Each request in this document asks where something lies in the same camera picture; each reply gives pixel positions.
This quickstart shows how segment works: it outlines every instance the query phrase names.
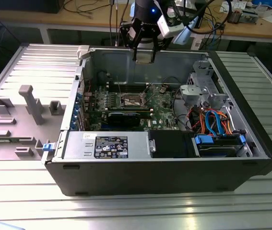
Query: blue latch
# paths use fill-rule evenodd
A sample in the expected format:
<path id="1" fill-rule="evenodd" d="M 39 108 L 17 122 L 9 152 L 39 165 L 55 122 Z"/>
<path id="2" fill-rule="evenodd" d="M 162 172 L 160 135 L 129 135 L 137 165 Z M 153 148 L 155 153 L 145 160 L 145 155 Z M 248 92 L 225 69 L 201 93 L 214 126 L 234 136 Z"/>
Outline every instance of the blue latch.
<path id="1" fill-rule="evenodd" d="M 197 135 L 195 143 L 198 144 L 213 144 L 213 137 L 208 135 Z"/>
<path id="2" fill-rule="evenodd" d="M 48 143 L 43 145 L 43 151 L 53 152 L 56 149 L 57 142 Z"/>
<path id="3" fill-rule="evenodd" d="M 243 144 L 246 143 L 246 138 L 243 135 L 240 135 L 239 138 Z"/>

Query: aluminum slotted surface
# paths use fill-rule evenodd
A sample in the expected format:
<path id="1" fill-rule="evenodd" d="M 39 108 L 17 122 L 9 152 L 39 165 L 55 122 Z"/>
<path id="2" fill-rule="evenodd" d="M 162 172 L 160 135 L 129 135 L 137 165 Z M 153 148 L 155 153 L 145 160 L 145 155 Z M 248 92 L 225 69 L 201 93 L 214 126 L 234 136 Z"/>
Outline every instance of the aluminum slotted surface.
<path id="1" fill-rule="evenodd" d="M 25 104 L 19 95 L 21 85 L 32 85 L 33 95 L 42 105 L 60 100 L 66 105 L 76 68 L 78 46 L 38 45 L 22 47 L 0 82 L 0 97 L 13 104 Z"/>
<path id="2" fill-rule="evenodd" d="M 43 48 L 48 52 L 54 47 Z M 243 55 L 237 58 L 236 63 L 247 57 Z M 230 57 L 223 58 L 231 62 Z M 25 61 L 24 65 L 36 65 L 33 59 L 35 58 L 21 58 L 19 63 Z M 61 62 L 60 66 L 63 63 L 68 66 L 77 65 L 76 60 L 64 58 L 48 62 L 52 66 L 58 62 Z M 259 90 L 271 89 L 272 92 L 271 81 L 265 79 L 260 72 L 240 76 L 236 71 L 231 73 L 235 73 L 240 80 L 237 84 L 242 90 L 254 86 Z M 17 77 L 9 76 L 8 79 L 21 79 Z M 70 84 L 69 77 L 24 78 L 37 84 L 45 81 L 52 84 Z M 8 81 L 3 84 L 5 89 L 13 87 L 6 83 Z M 263 121 L 272 117 L 272 102 L 265 101 L 263 104 L 255 100 L 249 103 Z M 272 136 L 272 125 L 265 126 L 269 127 L 269 134 Z M 0 161 L 0 221 L 26 230 L 272 229 L 272 172 L 267 176 L 251 178 L 234 192 L 67 197 L 61 193 L 40 161 Z"/>
<path id="3" fill-rule="evenodd" d="M 247 53 L 217 54 L 272 140 L 272 76 Z"/>

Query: wooden workbench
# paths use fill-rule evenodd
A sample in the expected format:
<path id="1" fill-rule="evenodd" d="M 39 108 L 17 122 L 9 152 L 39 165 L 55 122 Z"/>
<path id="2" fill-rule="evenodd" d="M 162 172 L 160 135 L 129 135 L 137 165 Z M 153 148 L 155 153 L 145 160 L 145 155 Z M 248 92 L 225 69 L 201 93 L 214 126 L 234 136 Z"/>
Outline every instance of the wooden workbench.
<path id="1" fill-rule="evenodd" d="M 77 0 L 78 5 L 88 4 L 94 2 L 93 0 Z M 212 3 L 211 9 L 213 15 L 221 21 L 225 14 L 219 13 L 221 1 L 217 0 Z M 92 6 L 85 6 L 82 9 L 89 10 L 95 7 L 108 4 L 107 0 L 100 0 Z M 122 15 L 124 4 L 119 4 L 118 17 Z M 71 2 L 66 6 L 68 9 L 74 11 L 74 3 Z M 50 43 L 47 29 L 70 29 L 70 30 L 87 30 L 87 31 L 109 31 L 109 12 L 110 7 L 103 7 L 101 9 L 92 11 L 89 14 L 92 18 L 81 16 L 77 13 L 68 12 L 62 9 L 57 14 L 39 13 L 39 12 L 21 12 L 21 11 L 0 11 L 0 20 L 6 25 L 21 26 L 21 27 L 35 27 L 41 31 L 42 38 L 45 43 Z M 130 6 L 127 8 L 124 19 L 130 20 L 129 17 Z M 115 10 L 112 13 L 112 27 L 115 28 Z M 206 22 L 203 23 L 198 31 L 207 31 L 209 26 Z M 230 24 L 226 23 L 223 39 L 232 40 L 247 40 L 247 41 L 262 41 L 272 42 L 272 23 L 263 19 L 258 19 L 256 24 L 239 23 Z"/>

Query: side panel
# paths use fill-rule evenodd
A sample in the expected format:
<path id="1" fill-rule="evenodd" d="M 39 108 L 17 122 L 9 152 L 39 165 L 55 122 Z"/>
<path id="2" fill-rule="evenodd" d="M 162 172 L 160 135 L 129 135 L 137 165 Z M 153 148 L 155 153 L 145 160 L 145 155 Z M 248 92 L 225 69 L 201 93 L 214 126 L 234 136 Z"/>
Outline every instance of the side panel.
<path id="1" fill-rule="evenodd" d="M 267 132 L 263 128 L 259 119 L 254 114 L 246 98 L 244 97 L 242 92 L 239 90 L 238 86 L 236 85 L 235 81 L 233 80 L 232 76 L 229 73 L 230 70 L 235 70 L 235 68 L 231 68 L 231 69 L 226 68 L 216 52 L 211 52 L 210 57 L 213 60 L 213 64 L 215 65 L 214 69 L 217 72 L 217 74 L 221 76 L 220 80 L 224 84 L 224 86 L 227 88 L 226 92 L 232 99 L 233 104 L 235 105 L 236 108 L 238 108 L 241 111 L 242 115 L 244 116 L 245 120 L 250 126 L 252 132 L 254 133 L 256 139 L 258 140 L 260 146 L 263 148 L 264 152 L 269 157 L 272 158 L 271 138 L 268 136 Z M 265 170 L 259 172 L 259 174 L 266 175 L 269 172 L 271 172 L 271 170 L 272 170 L 272 161 L 271 161 L 271 165 L 269 165 L 269 167 L 267 167 Z"/>
<path id="2" fill-rule="evenodd" d="M 271 160 L 48 163 L 67 196 L 234 191 Z"/>

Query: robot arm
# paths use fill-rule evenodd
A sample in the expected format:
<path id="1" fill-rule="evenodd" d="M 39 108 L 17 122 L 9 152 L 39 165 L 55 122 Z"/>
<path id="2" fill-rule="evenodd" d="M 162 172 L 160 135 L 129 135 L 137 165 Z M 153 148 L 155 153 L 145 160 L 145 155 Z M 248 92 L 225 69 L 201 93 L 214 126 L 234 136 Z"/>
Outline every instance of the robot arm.
<path id="1" fill-rule="evenodd" d="M 194 23 L 197 16 L 213 1 L 210 0 L 198 11 L 191 10 L 193 14 L 188 17 L 184 13 L 185 7 L 180 7 L 183 10 L 179 10 L 174 0 L 136 0 L 132 21 L 130 23 L 122 22 L 120 25 L 124 46 L 134 51 L 133 61 L 137 59 L 137 48 L 139 47 L 153 50 L 151 57 L 151 63 L 153 63 L 156 52 L 167 49 L 175 36 L 180 35 L 180 38 L 182 38 L 191 32 L 209 34 L 217 30 L 218 27 L 212 31 L 201 33 L 193 31 L 189 26 L 189 23 Z M 231 12 L 230 0 L 227 1 L 229 2 L 229 12 Z"/>

